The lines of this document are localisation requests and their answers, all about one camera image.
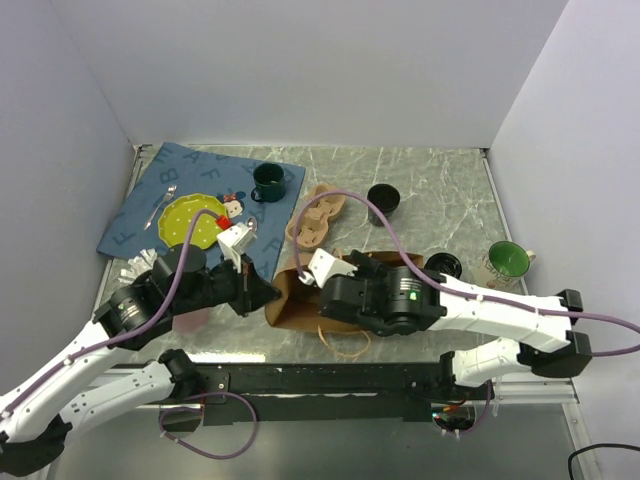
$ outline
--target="scalloped plate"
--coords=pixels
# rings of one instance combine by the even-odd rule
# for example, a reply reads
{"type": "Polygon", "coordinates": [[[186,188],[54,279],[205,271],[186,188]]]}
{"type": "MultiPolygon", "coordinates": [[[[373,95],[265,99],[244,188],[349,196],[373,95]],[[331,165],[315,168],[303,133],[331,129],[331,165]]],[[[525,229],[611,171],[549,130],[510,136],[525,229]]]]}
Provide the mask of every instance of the scalloped plate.
{"type": "MultiPolygon", "coordinates": [[[[216,197],[203,193],[194,193],[179,197],[164,209],[158,219],[158,236],[169,248],[184,243],[187,230],[191,225],[191,219],[198,210],[208,208],[218,215],[226,215],[227,209],[216,197]]],[[[198,219],[196,229],[191,237],[191,245],[196,245],[203,250],[216,243],[218,234],[222,229],[215,219],[209,215],[202,215],[198,219]]]]}

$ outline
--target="gray marble surface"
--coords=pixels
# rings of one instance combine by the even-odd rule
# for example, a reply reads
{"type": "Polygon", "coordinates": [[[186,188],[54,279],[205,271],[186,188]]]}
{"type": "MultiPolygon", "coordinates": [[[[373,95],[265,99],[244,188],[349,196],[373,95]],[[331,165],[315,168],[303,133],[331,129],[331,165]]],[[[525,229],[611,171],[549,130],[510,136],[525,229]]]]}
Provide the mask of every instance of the gray marble surface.
{"type": "MultiPolygon", "coordinates": [[[[153,159],[159,146],[143,147],[134,168],[138,177],[153,159]]],[[[506,239],[505,228],[493,197],[484,160],[477,149],[351,148],[351,147],[227,147],[192,146],[202,151],[287,162],[306,167],[301,196],[318,183],[329,183],[366,194],[375,183],[391,183],[402,195],[392,217],[405,249],[423,254],[425,259],[447,251],[463,265],[462,280],[471,281],[470,268],[492,243],[506,239]]],[[[367,221],[363,205],[349,199],[343,215],[333,224],[323,248],[339,247],[392,250],[384,228],[367,221]]],[[[280,255],[282,266],[291,255],[285,241],[280,255]]],[[[120,286],[118,273],[126,263],[114,259],[101,302],[120,286]]],[[[330,343],[343,352],[360,350],[361,335],[327,334],[330,343]]],[[[246,318],[230,307],[212,309],[210,321],[188,335],[174,332],[150,342],[131,362],[157,358],[169,348],[184,349],[194,361],[223,362],[401,362],[437,361],[440,354],[469,349],[490,340],[465,332],[420,332],[408,337],[372,336],[369,350],[357,359],[335,355],[312,333],[270,327],[262,310],[246,318]]]]}

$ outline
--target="fork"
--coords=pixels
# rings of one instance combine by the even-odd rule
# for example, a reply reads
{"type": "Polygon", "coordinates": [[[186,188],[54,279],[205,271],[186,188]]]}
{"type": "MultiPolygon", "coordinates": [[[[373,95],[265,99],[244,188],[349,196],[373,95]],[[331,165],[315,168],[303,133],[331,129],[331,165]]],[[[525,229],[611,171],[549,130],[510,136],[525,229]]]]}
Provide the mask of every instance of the fork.
{"type": "Polygon", "coordinates": [[[178,188],[177,185],[171,185],[169,188],[167,188],[167,193],[165,193],[164,197],[162,197],[162,201],[155,208],[155,210],[153,211],[153,213],[149,217],[149,220],[147,220],[147,223],[144,224],[144,229],[145,230],[151,226],[151,222],[153,222],[153,217],[156,216],[156,213],[158,213],[158,210],[160,209],[162,204],[168,202],[169,200],[171,200],[173,198],[173,195],[176,193],[176,189],[177,188],[178,188]]]}

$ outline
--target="white wall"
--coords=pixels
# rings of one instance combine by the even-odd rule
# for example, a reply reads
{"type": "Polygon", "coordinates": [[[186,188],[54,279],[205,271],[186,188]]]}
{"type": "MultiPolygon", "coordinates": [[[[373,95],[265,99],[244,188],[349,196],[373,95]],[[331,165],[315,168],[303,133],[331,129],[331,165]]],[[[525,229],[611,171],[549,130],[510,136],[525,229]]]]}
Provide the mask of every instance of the white wall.
{"type": "MultiPolygon", "coordinates": [[[[490,150],[517,241],[539,253],[531,290],[581,290],[589,311],[640,323],[640,3],[571,0],[490,150]]],[[[594,349],[637,335],[582,320],[594,349]]],[[[640,444],[640,353],[594,359],[575,380],[594,442],[640,444]]],[[[606,479],[638,478],[603,452],[606,479]]]]}
{"type": "Polygon", "coordinates": [[[0,15],[0,394],[90,316],[132,150],[46,0],[0,15]]]}
{"type": "Polygon", "coordinates": [[[133,143],[487,147],[567,0],[52,0],[133,143]]]}

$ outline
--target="cartoon character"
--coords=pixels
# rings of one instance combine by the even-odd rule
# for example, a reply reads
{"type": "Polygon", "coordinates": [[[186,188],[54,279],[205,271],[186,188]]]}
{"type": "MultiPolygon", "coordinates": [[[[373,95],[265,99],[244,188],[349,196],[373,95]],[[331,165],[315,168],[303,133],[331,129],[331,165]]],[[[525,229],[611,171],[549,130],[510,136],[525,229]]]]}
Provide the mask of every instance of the cartoon character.
{"type": "Polygon", "coordinates": [[[217,195],[216,198],[224,203],[229,218],[233,218],[240,215],[244,210],[242,199],[246,196],[247,194],[244,192],[236,192],[229,195],[217,195]]]}

